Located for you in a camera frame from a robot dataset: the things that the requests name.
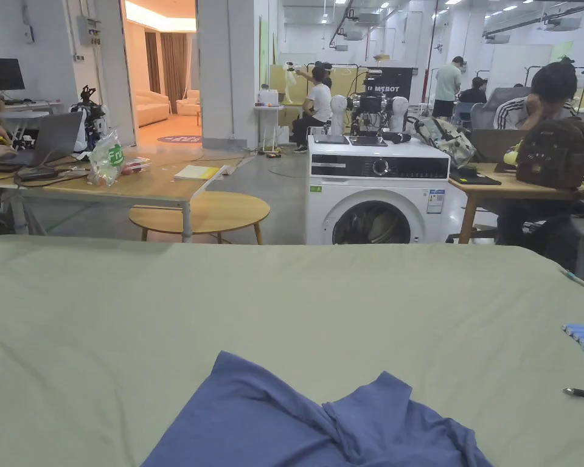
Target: washing machine dial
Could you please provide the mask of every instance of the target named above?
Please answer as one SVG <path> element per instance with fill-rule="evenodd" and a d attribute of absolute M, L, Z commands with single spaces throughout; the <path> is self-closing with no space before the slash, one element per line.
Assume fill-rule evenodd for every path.
<path fill-rule="evenodd" d="M 372 164 L 372 171 L 379 177 L 389 173 L 389 163 L 385 159 L 377 159 Z"/>

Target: gray tablecloth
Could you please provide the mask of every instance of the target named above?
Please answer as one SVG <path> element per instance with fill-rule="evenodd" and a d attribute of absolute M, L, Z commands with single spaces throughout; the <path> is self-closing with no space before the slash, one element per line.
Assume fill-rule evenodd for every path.
<path fill-rule="evenodd" d="M 0 467 L 139 465 L 221 350 L 319 403 L 387 370 L 494 465 L 584 465 L 567 322 L 584 288 L 509 247 L 1 237 Z"/>

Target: gray laptop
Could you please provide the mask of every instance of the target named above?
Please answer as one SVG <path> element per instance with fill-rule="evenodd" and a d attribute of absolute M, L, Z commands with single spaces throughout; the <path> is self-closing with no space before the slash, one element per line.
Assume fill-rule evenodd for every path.
<path fill-rule="evenodd" d="M 506 151 L 526 134 L 524 130 L 474 130 L 471 144 L 478 151 L 478 162 L 503 162 Z"/>
<path fill-rule="evenodd" d="M 17 151 L 0 157 L 0 171 L 13 171 L 18 167 L 36 167 L 70 156 L 74 152 L 82 112 L 60 113 L 44 116 L 39 124 L 35 149 Z"/>

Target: washing machine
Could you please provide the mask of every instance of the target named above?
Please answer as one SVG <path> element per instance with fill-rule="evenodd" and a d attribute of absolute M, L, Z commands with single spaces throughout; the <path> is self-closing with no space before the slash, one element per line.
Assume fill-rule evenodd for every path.
<path fill-rule="evenodd" d="M 307 244 L 443 242 L 450 157 L 417 139 L 310 136 Z"/>

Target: washing machine door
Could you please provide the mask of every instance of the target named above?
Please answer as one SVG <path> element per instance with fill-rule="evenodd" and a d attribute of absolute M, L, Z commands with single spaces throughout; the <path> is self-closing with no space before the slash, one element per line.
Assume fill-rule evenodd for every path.
<path fill-rule="evenodd" d="M 389 190 L 363 190 L 339 202 L 322 225 L 323 243 L 416 243 L 424 238 L 418 208 Z"/>

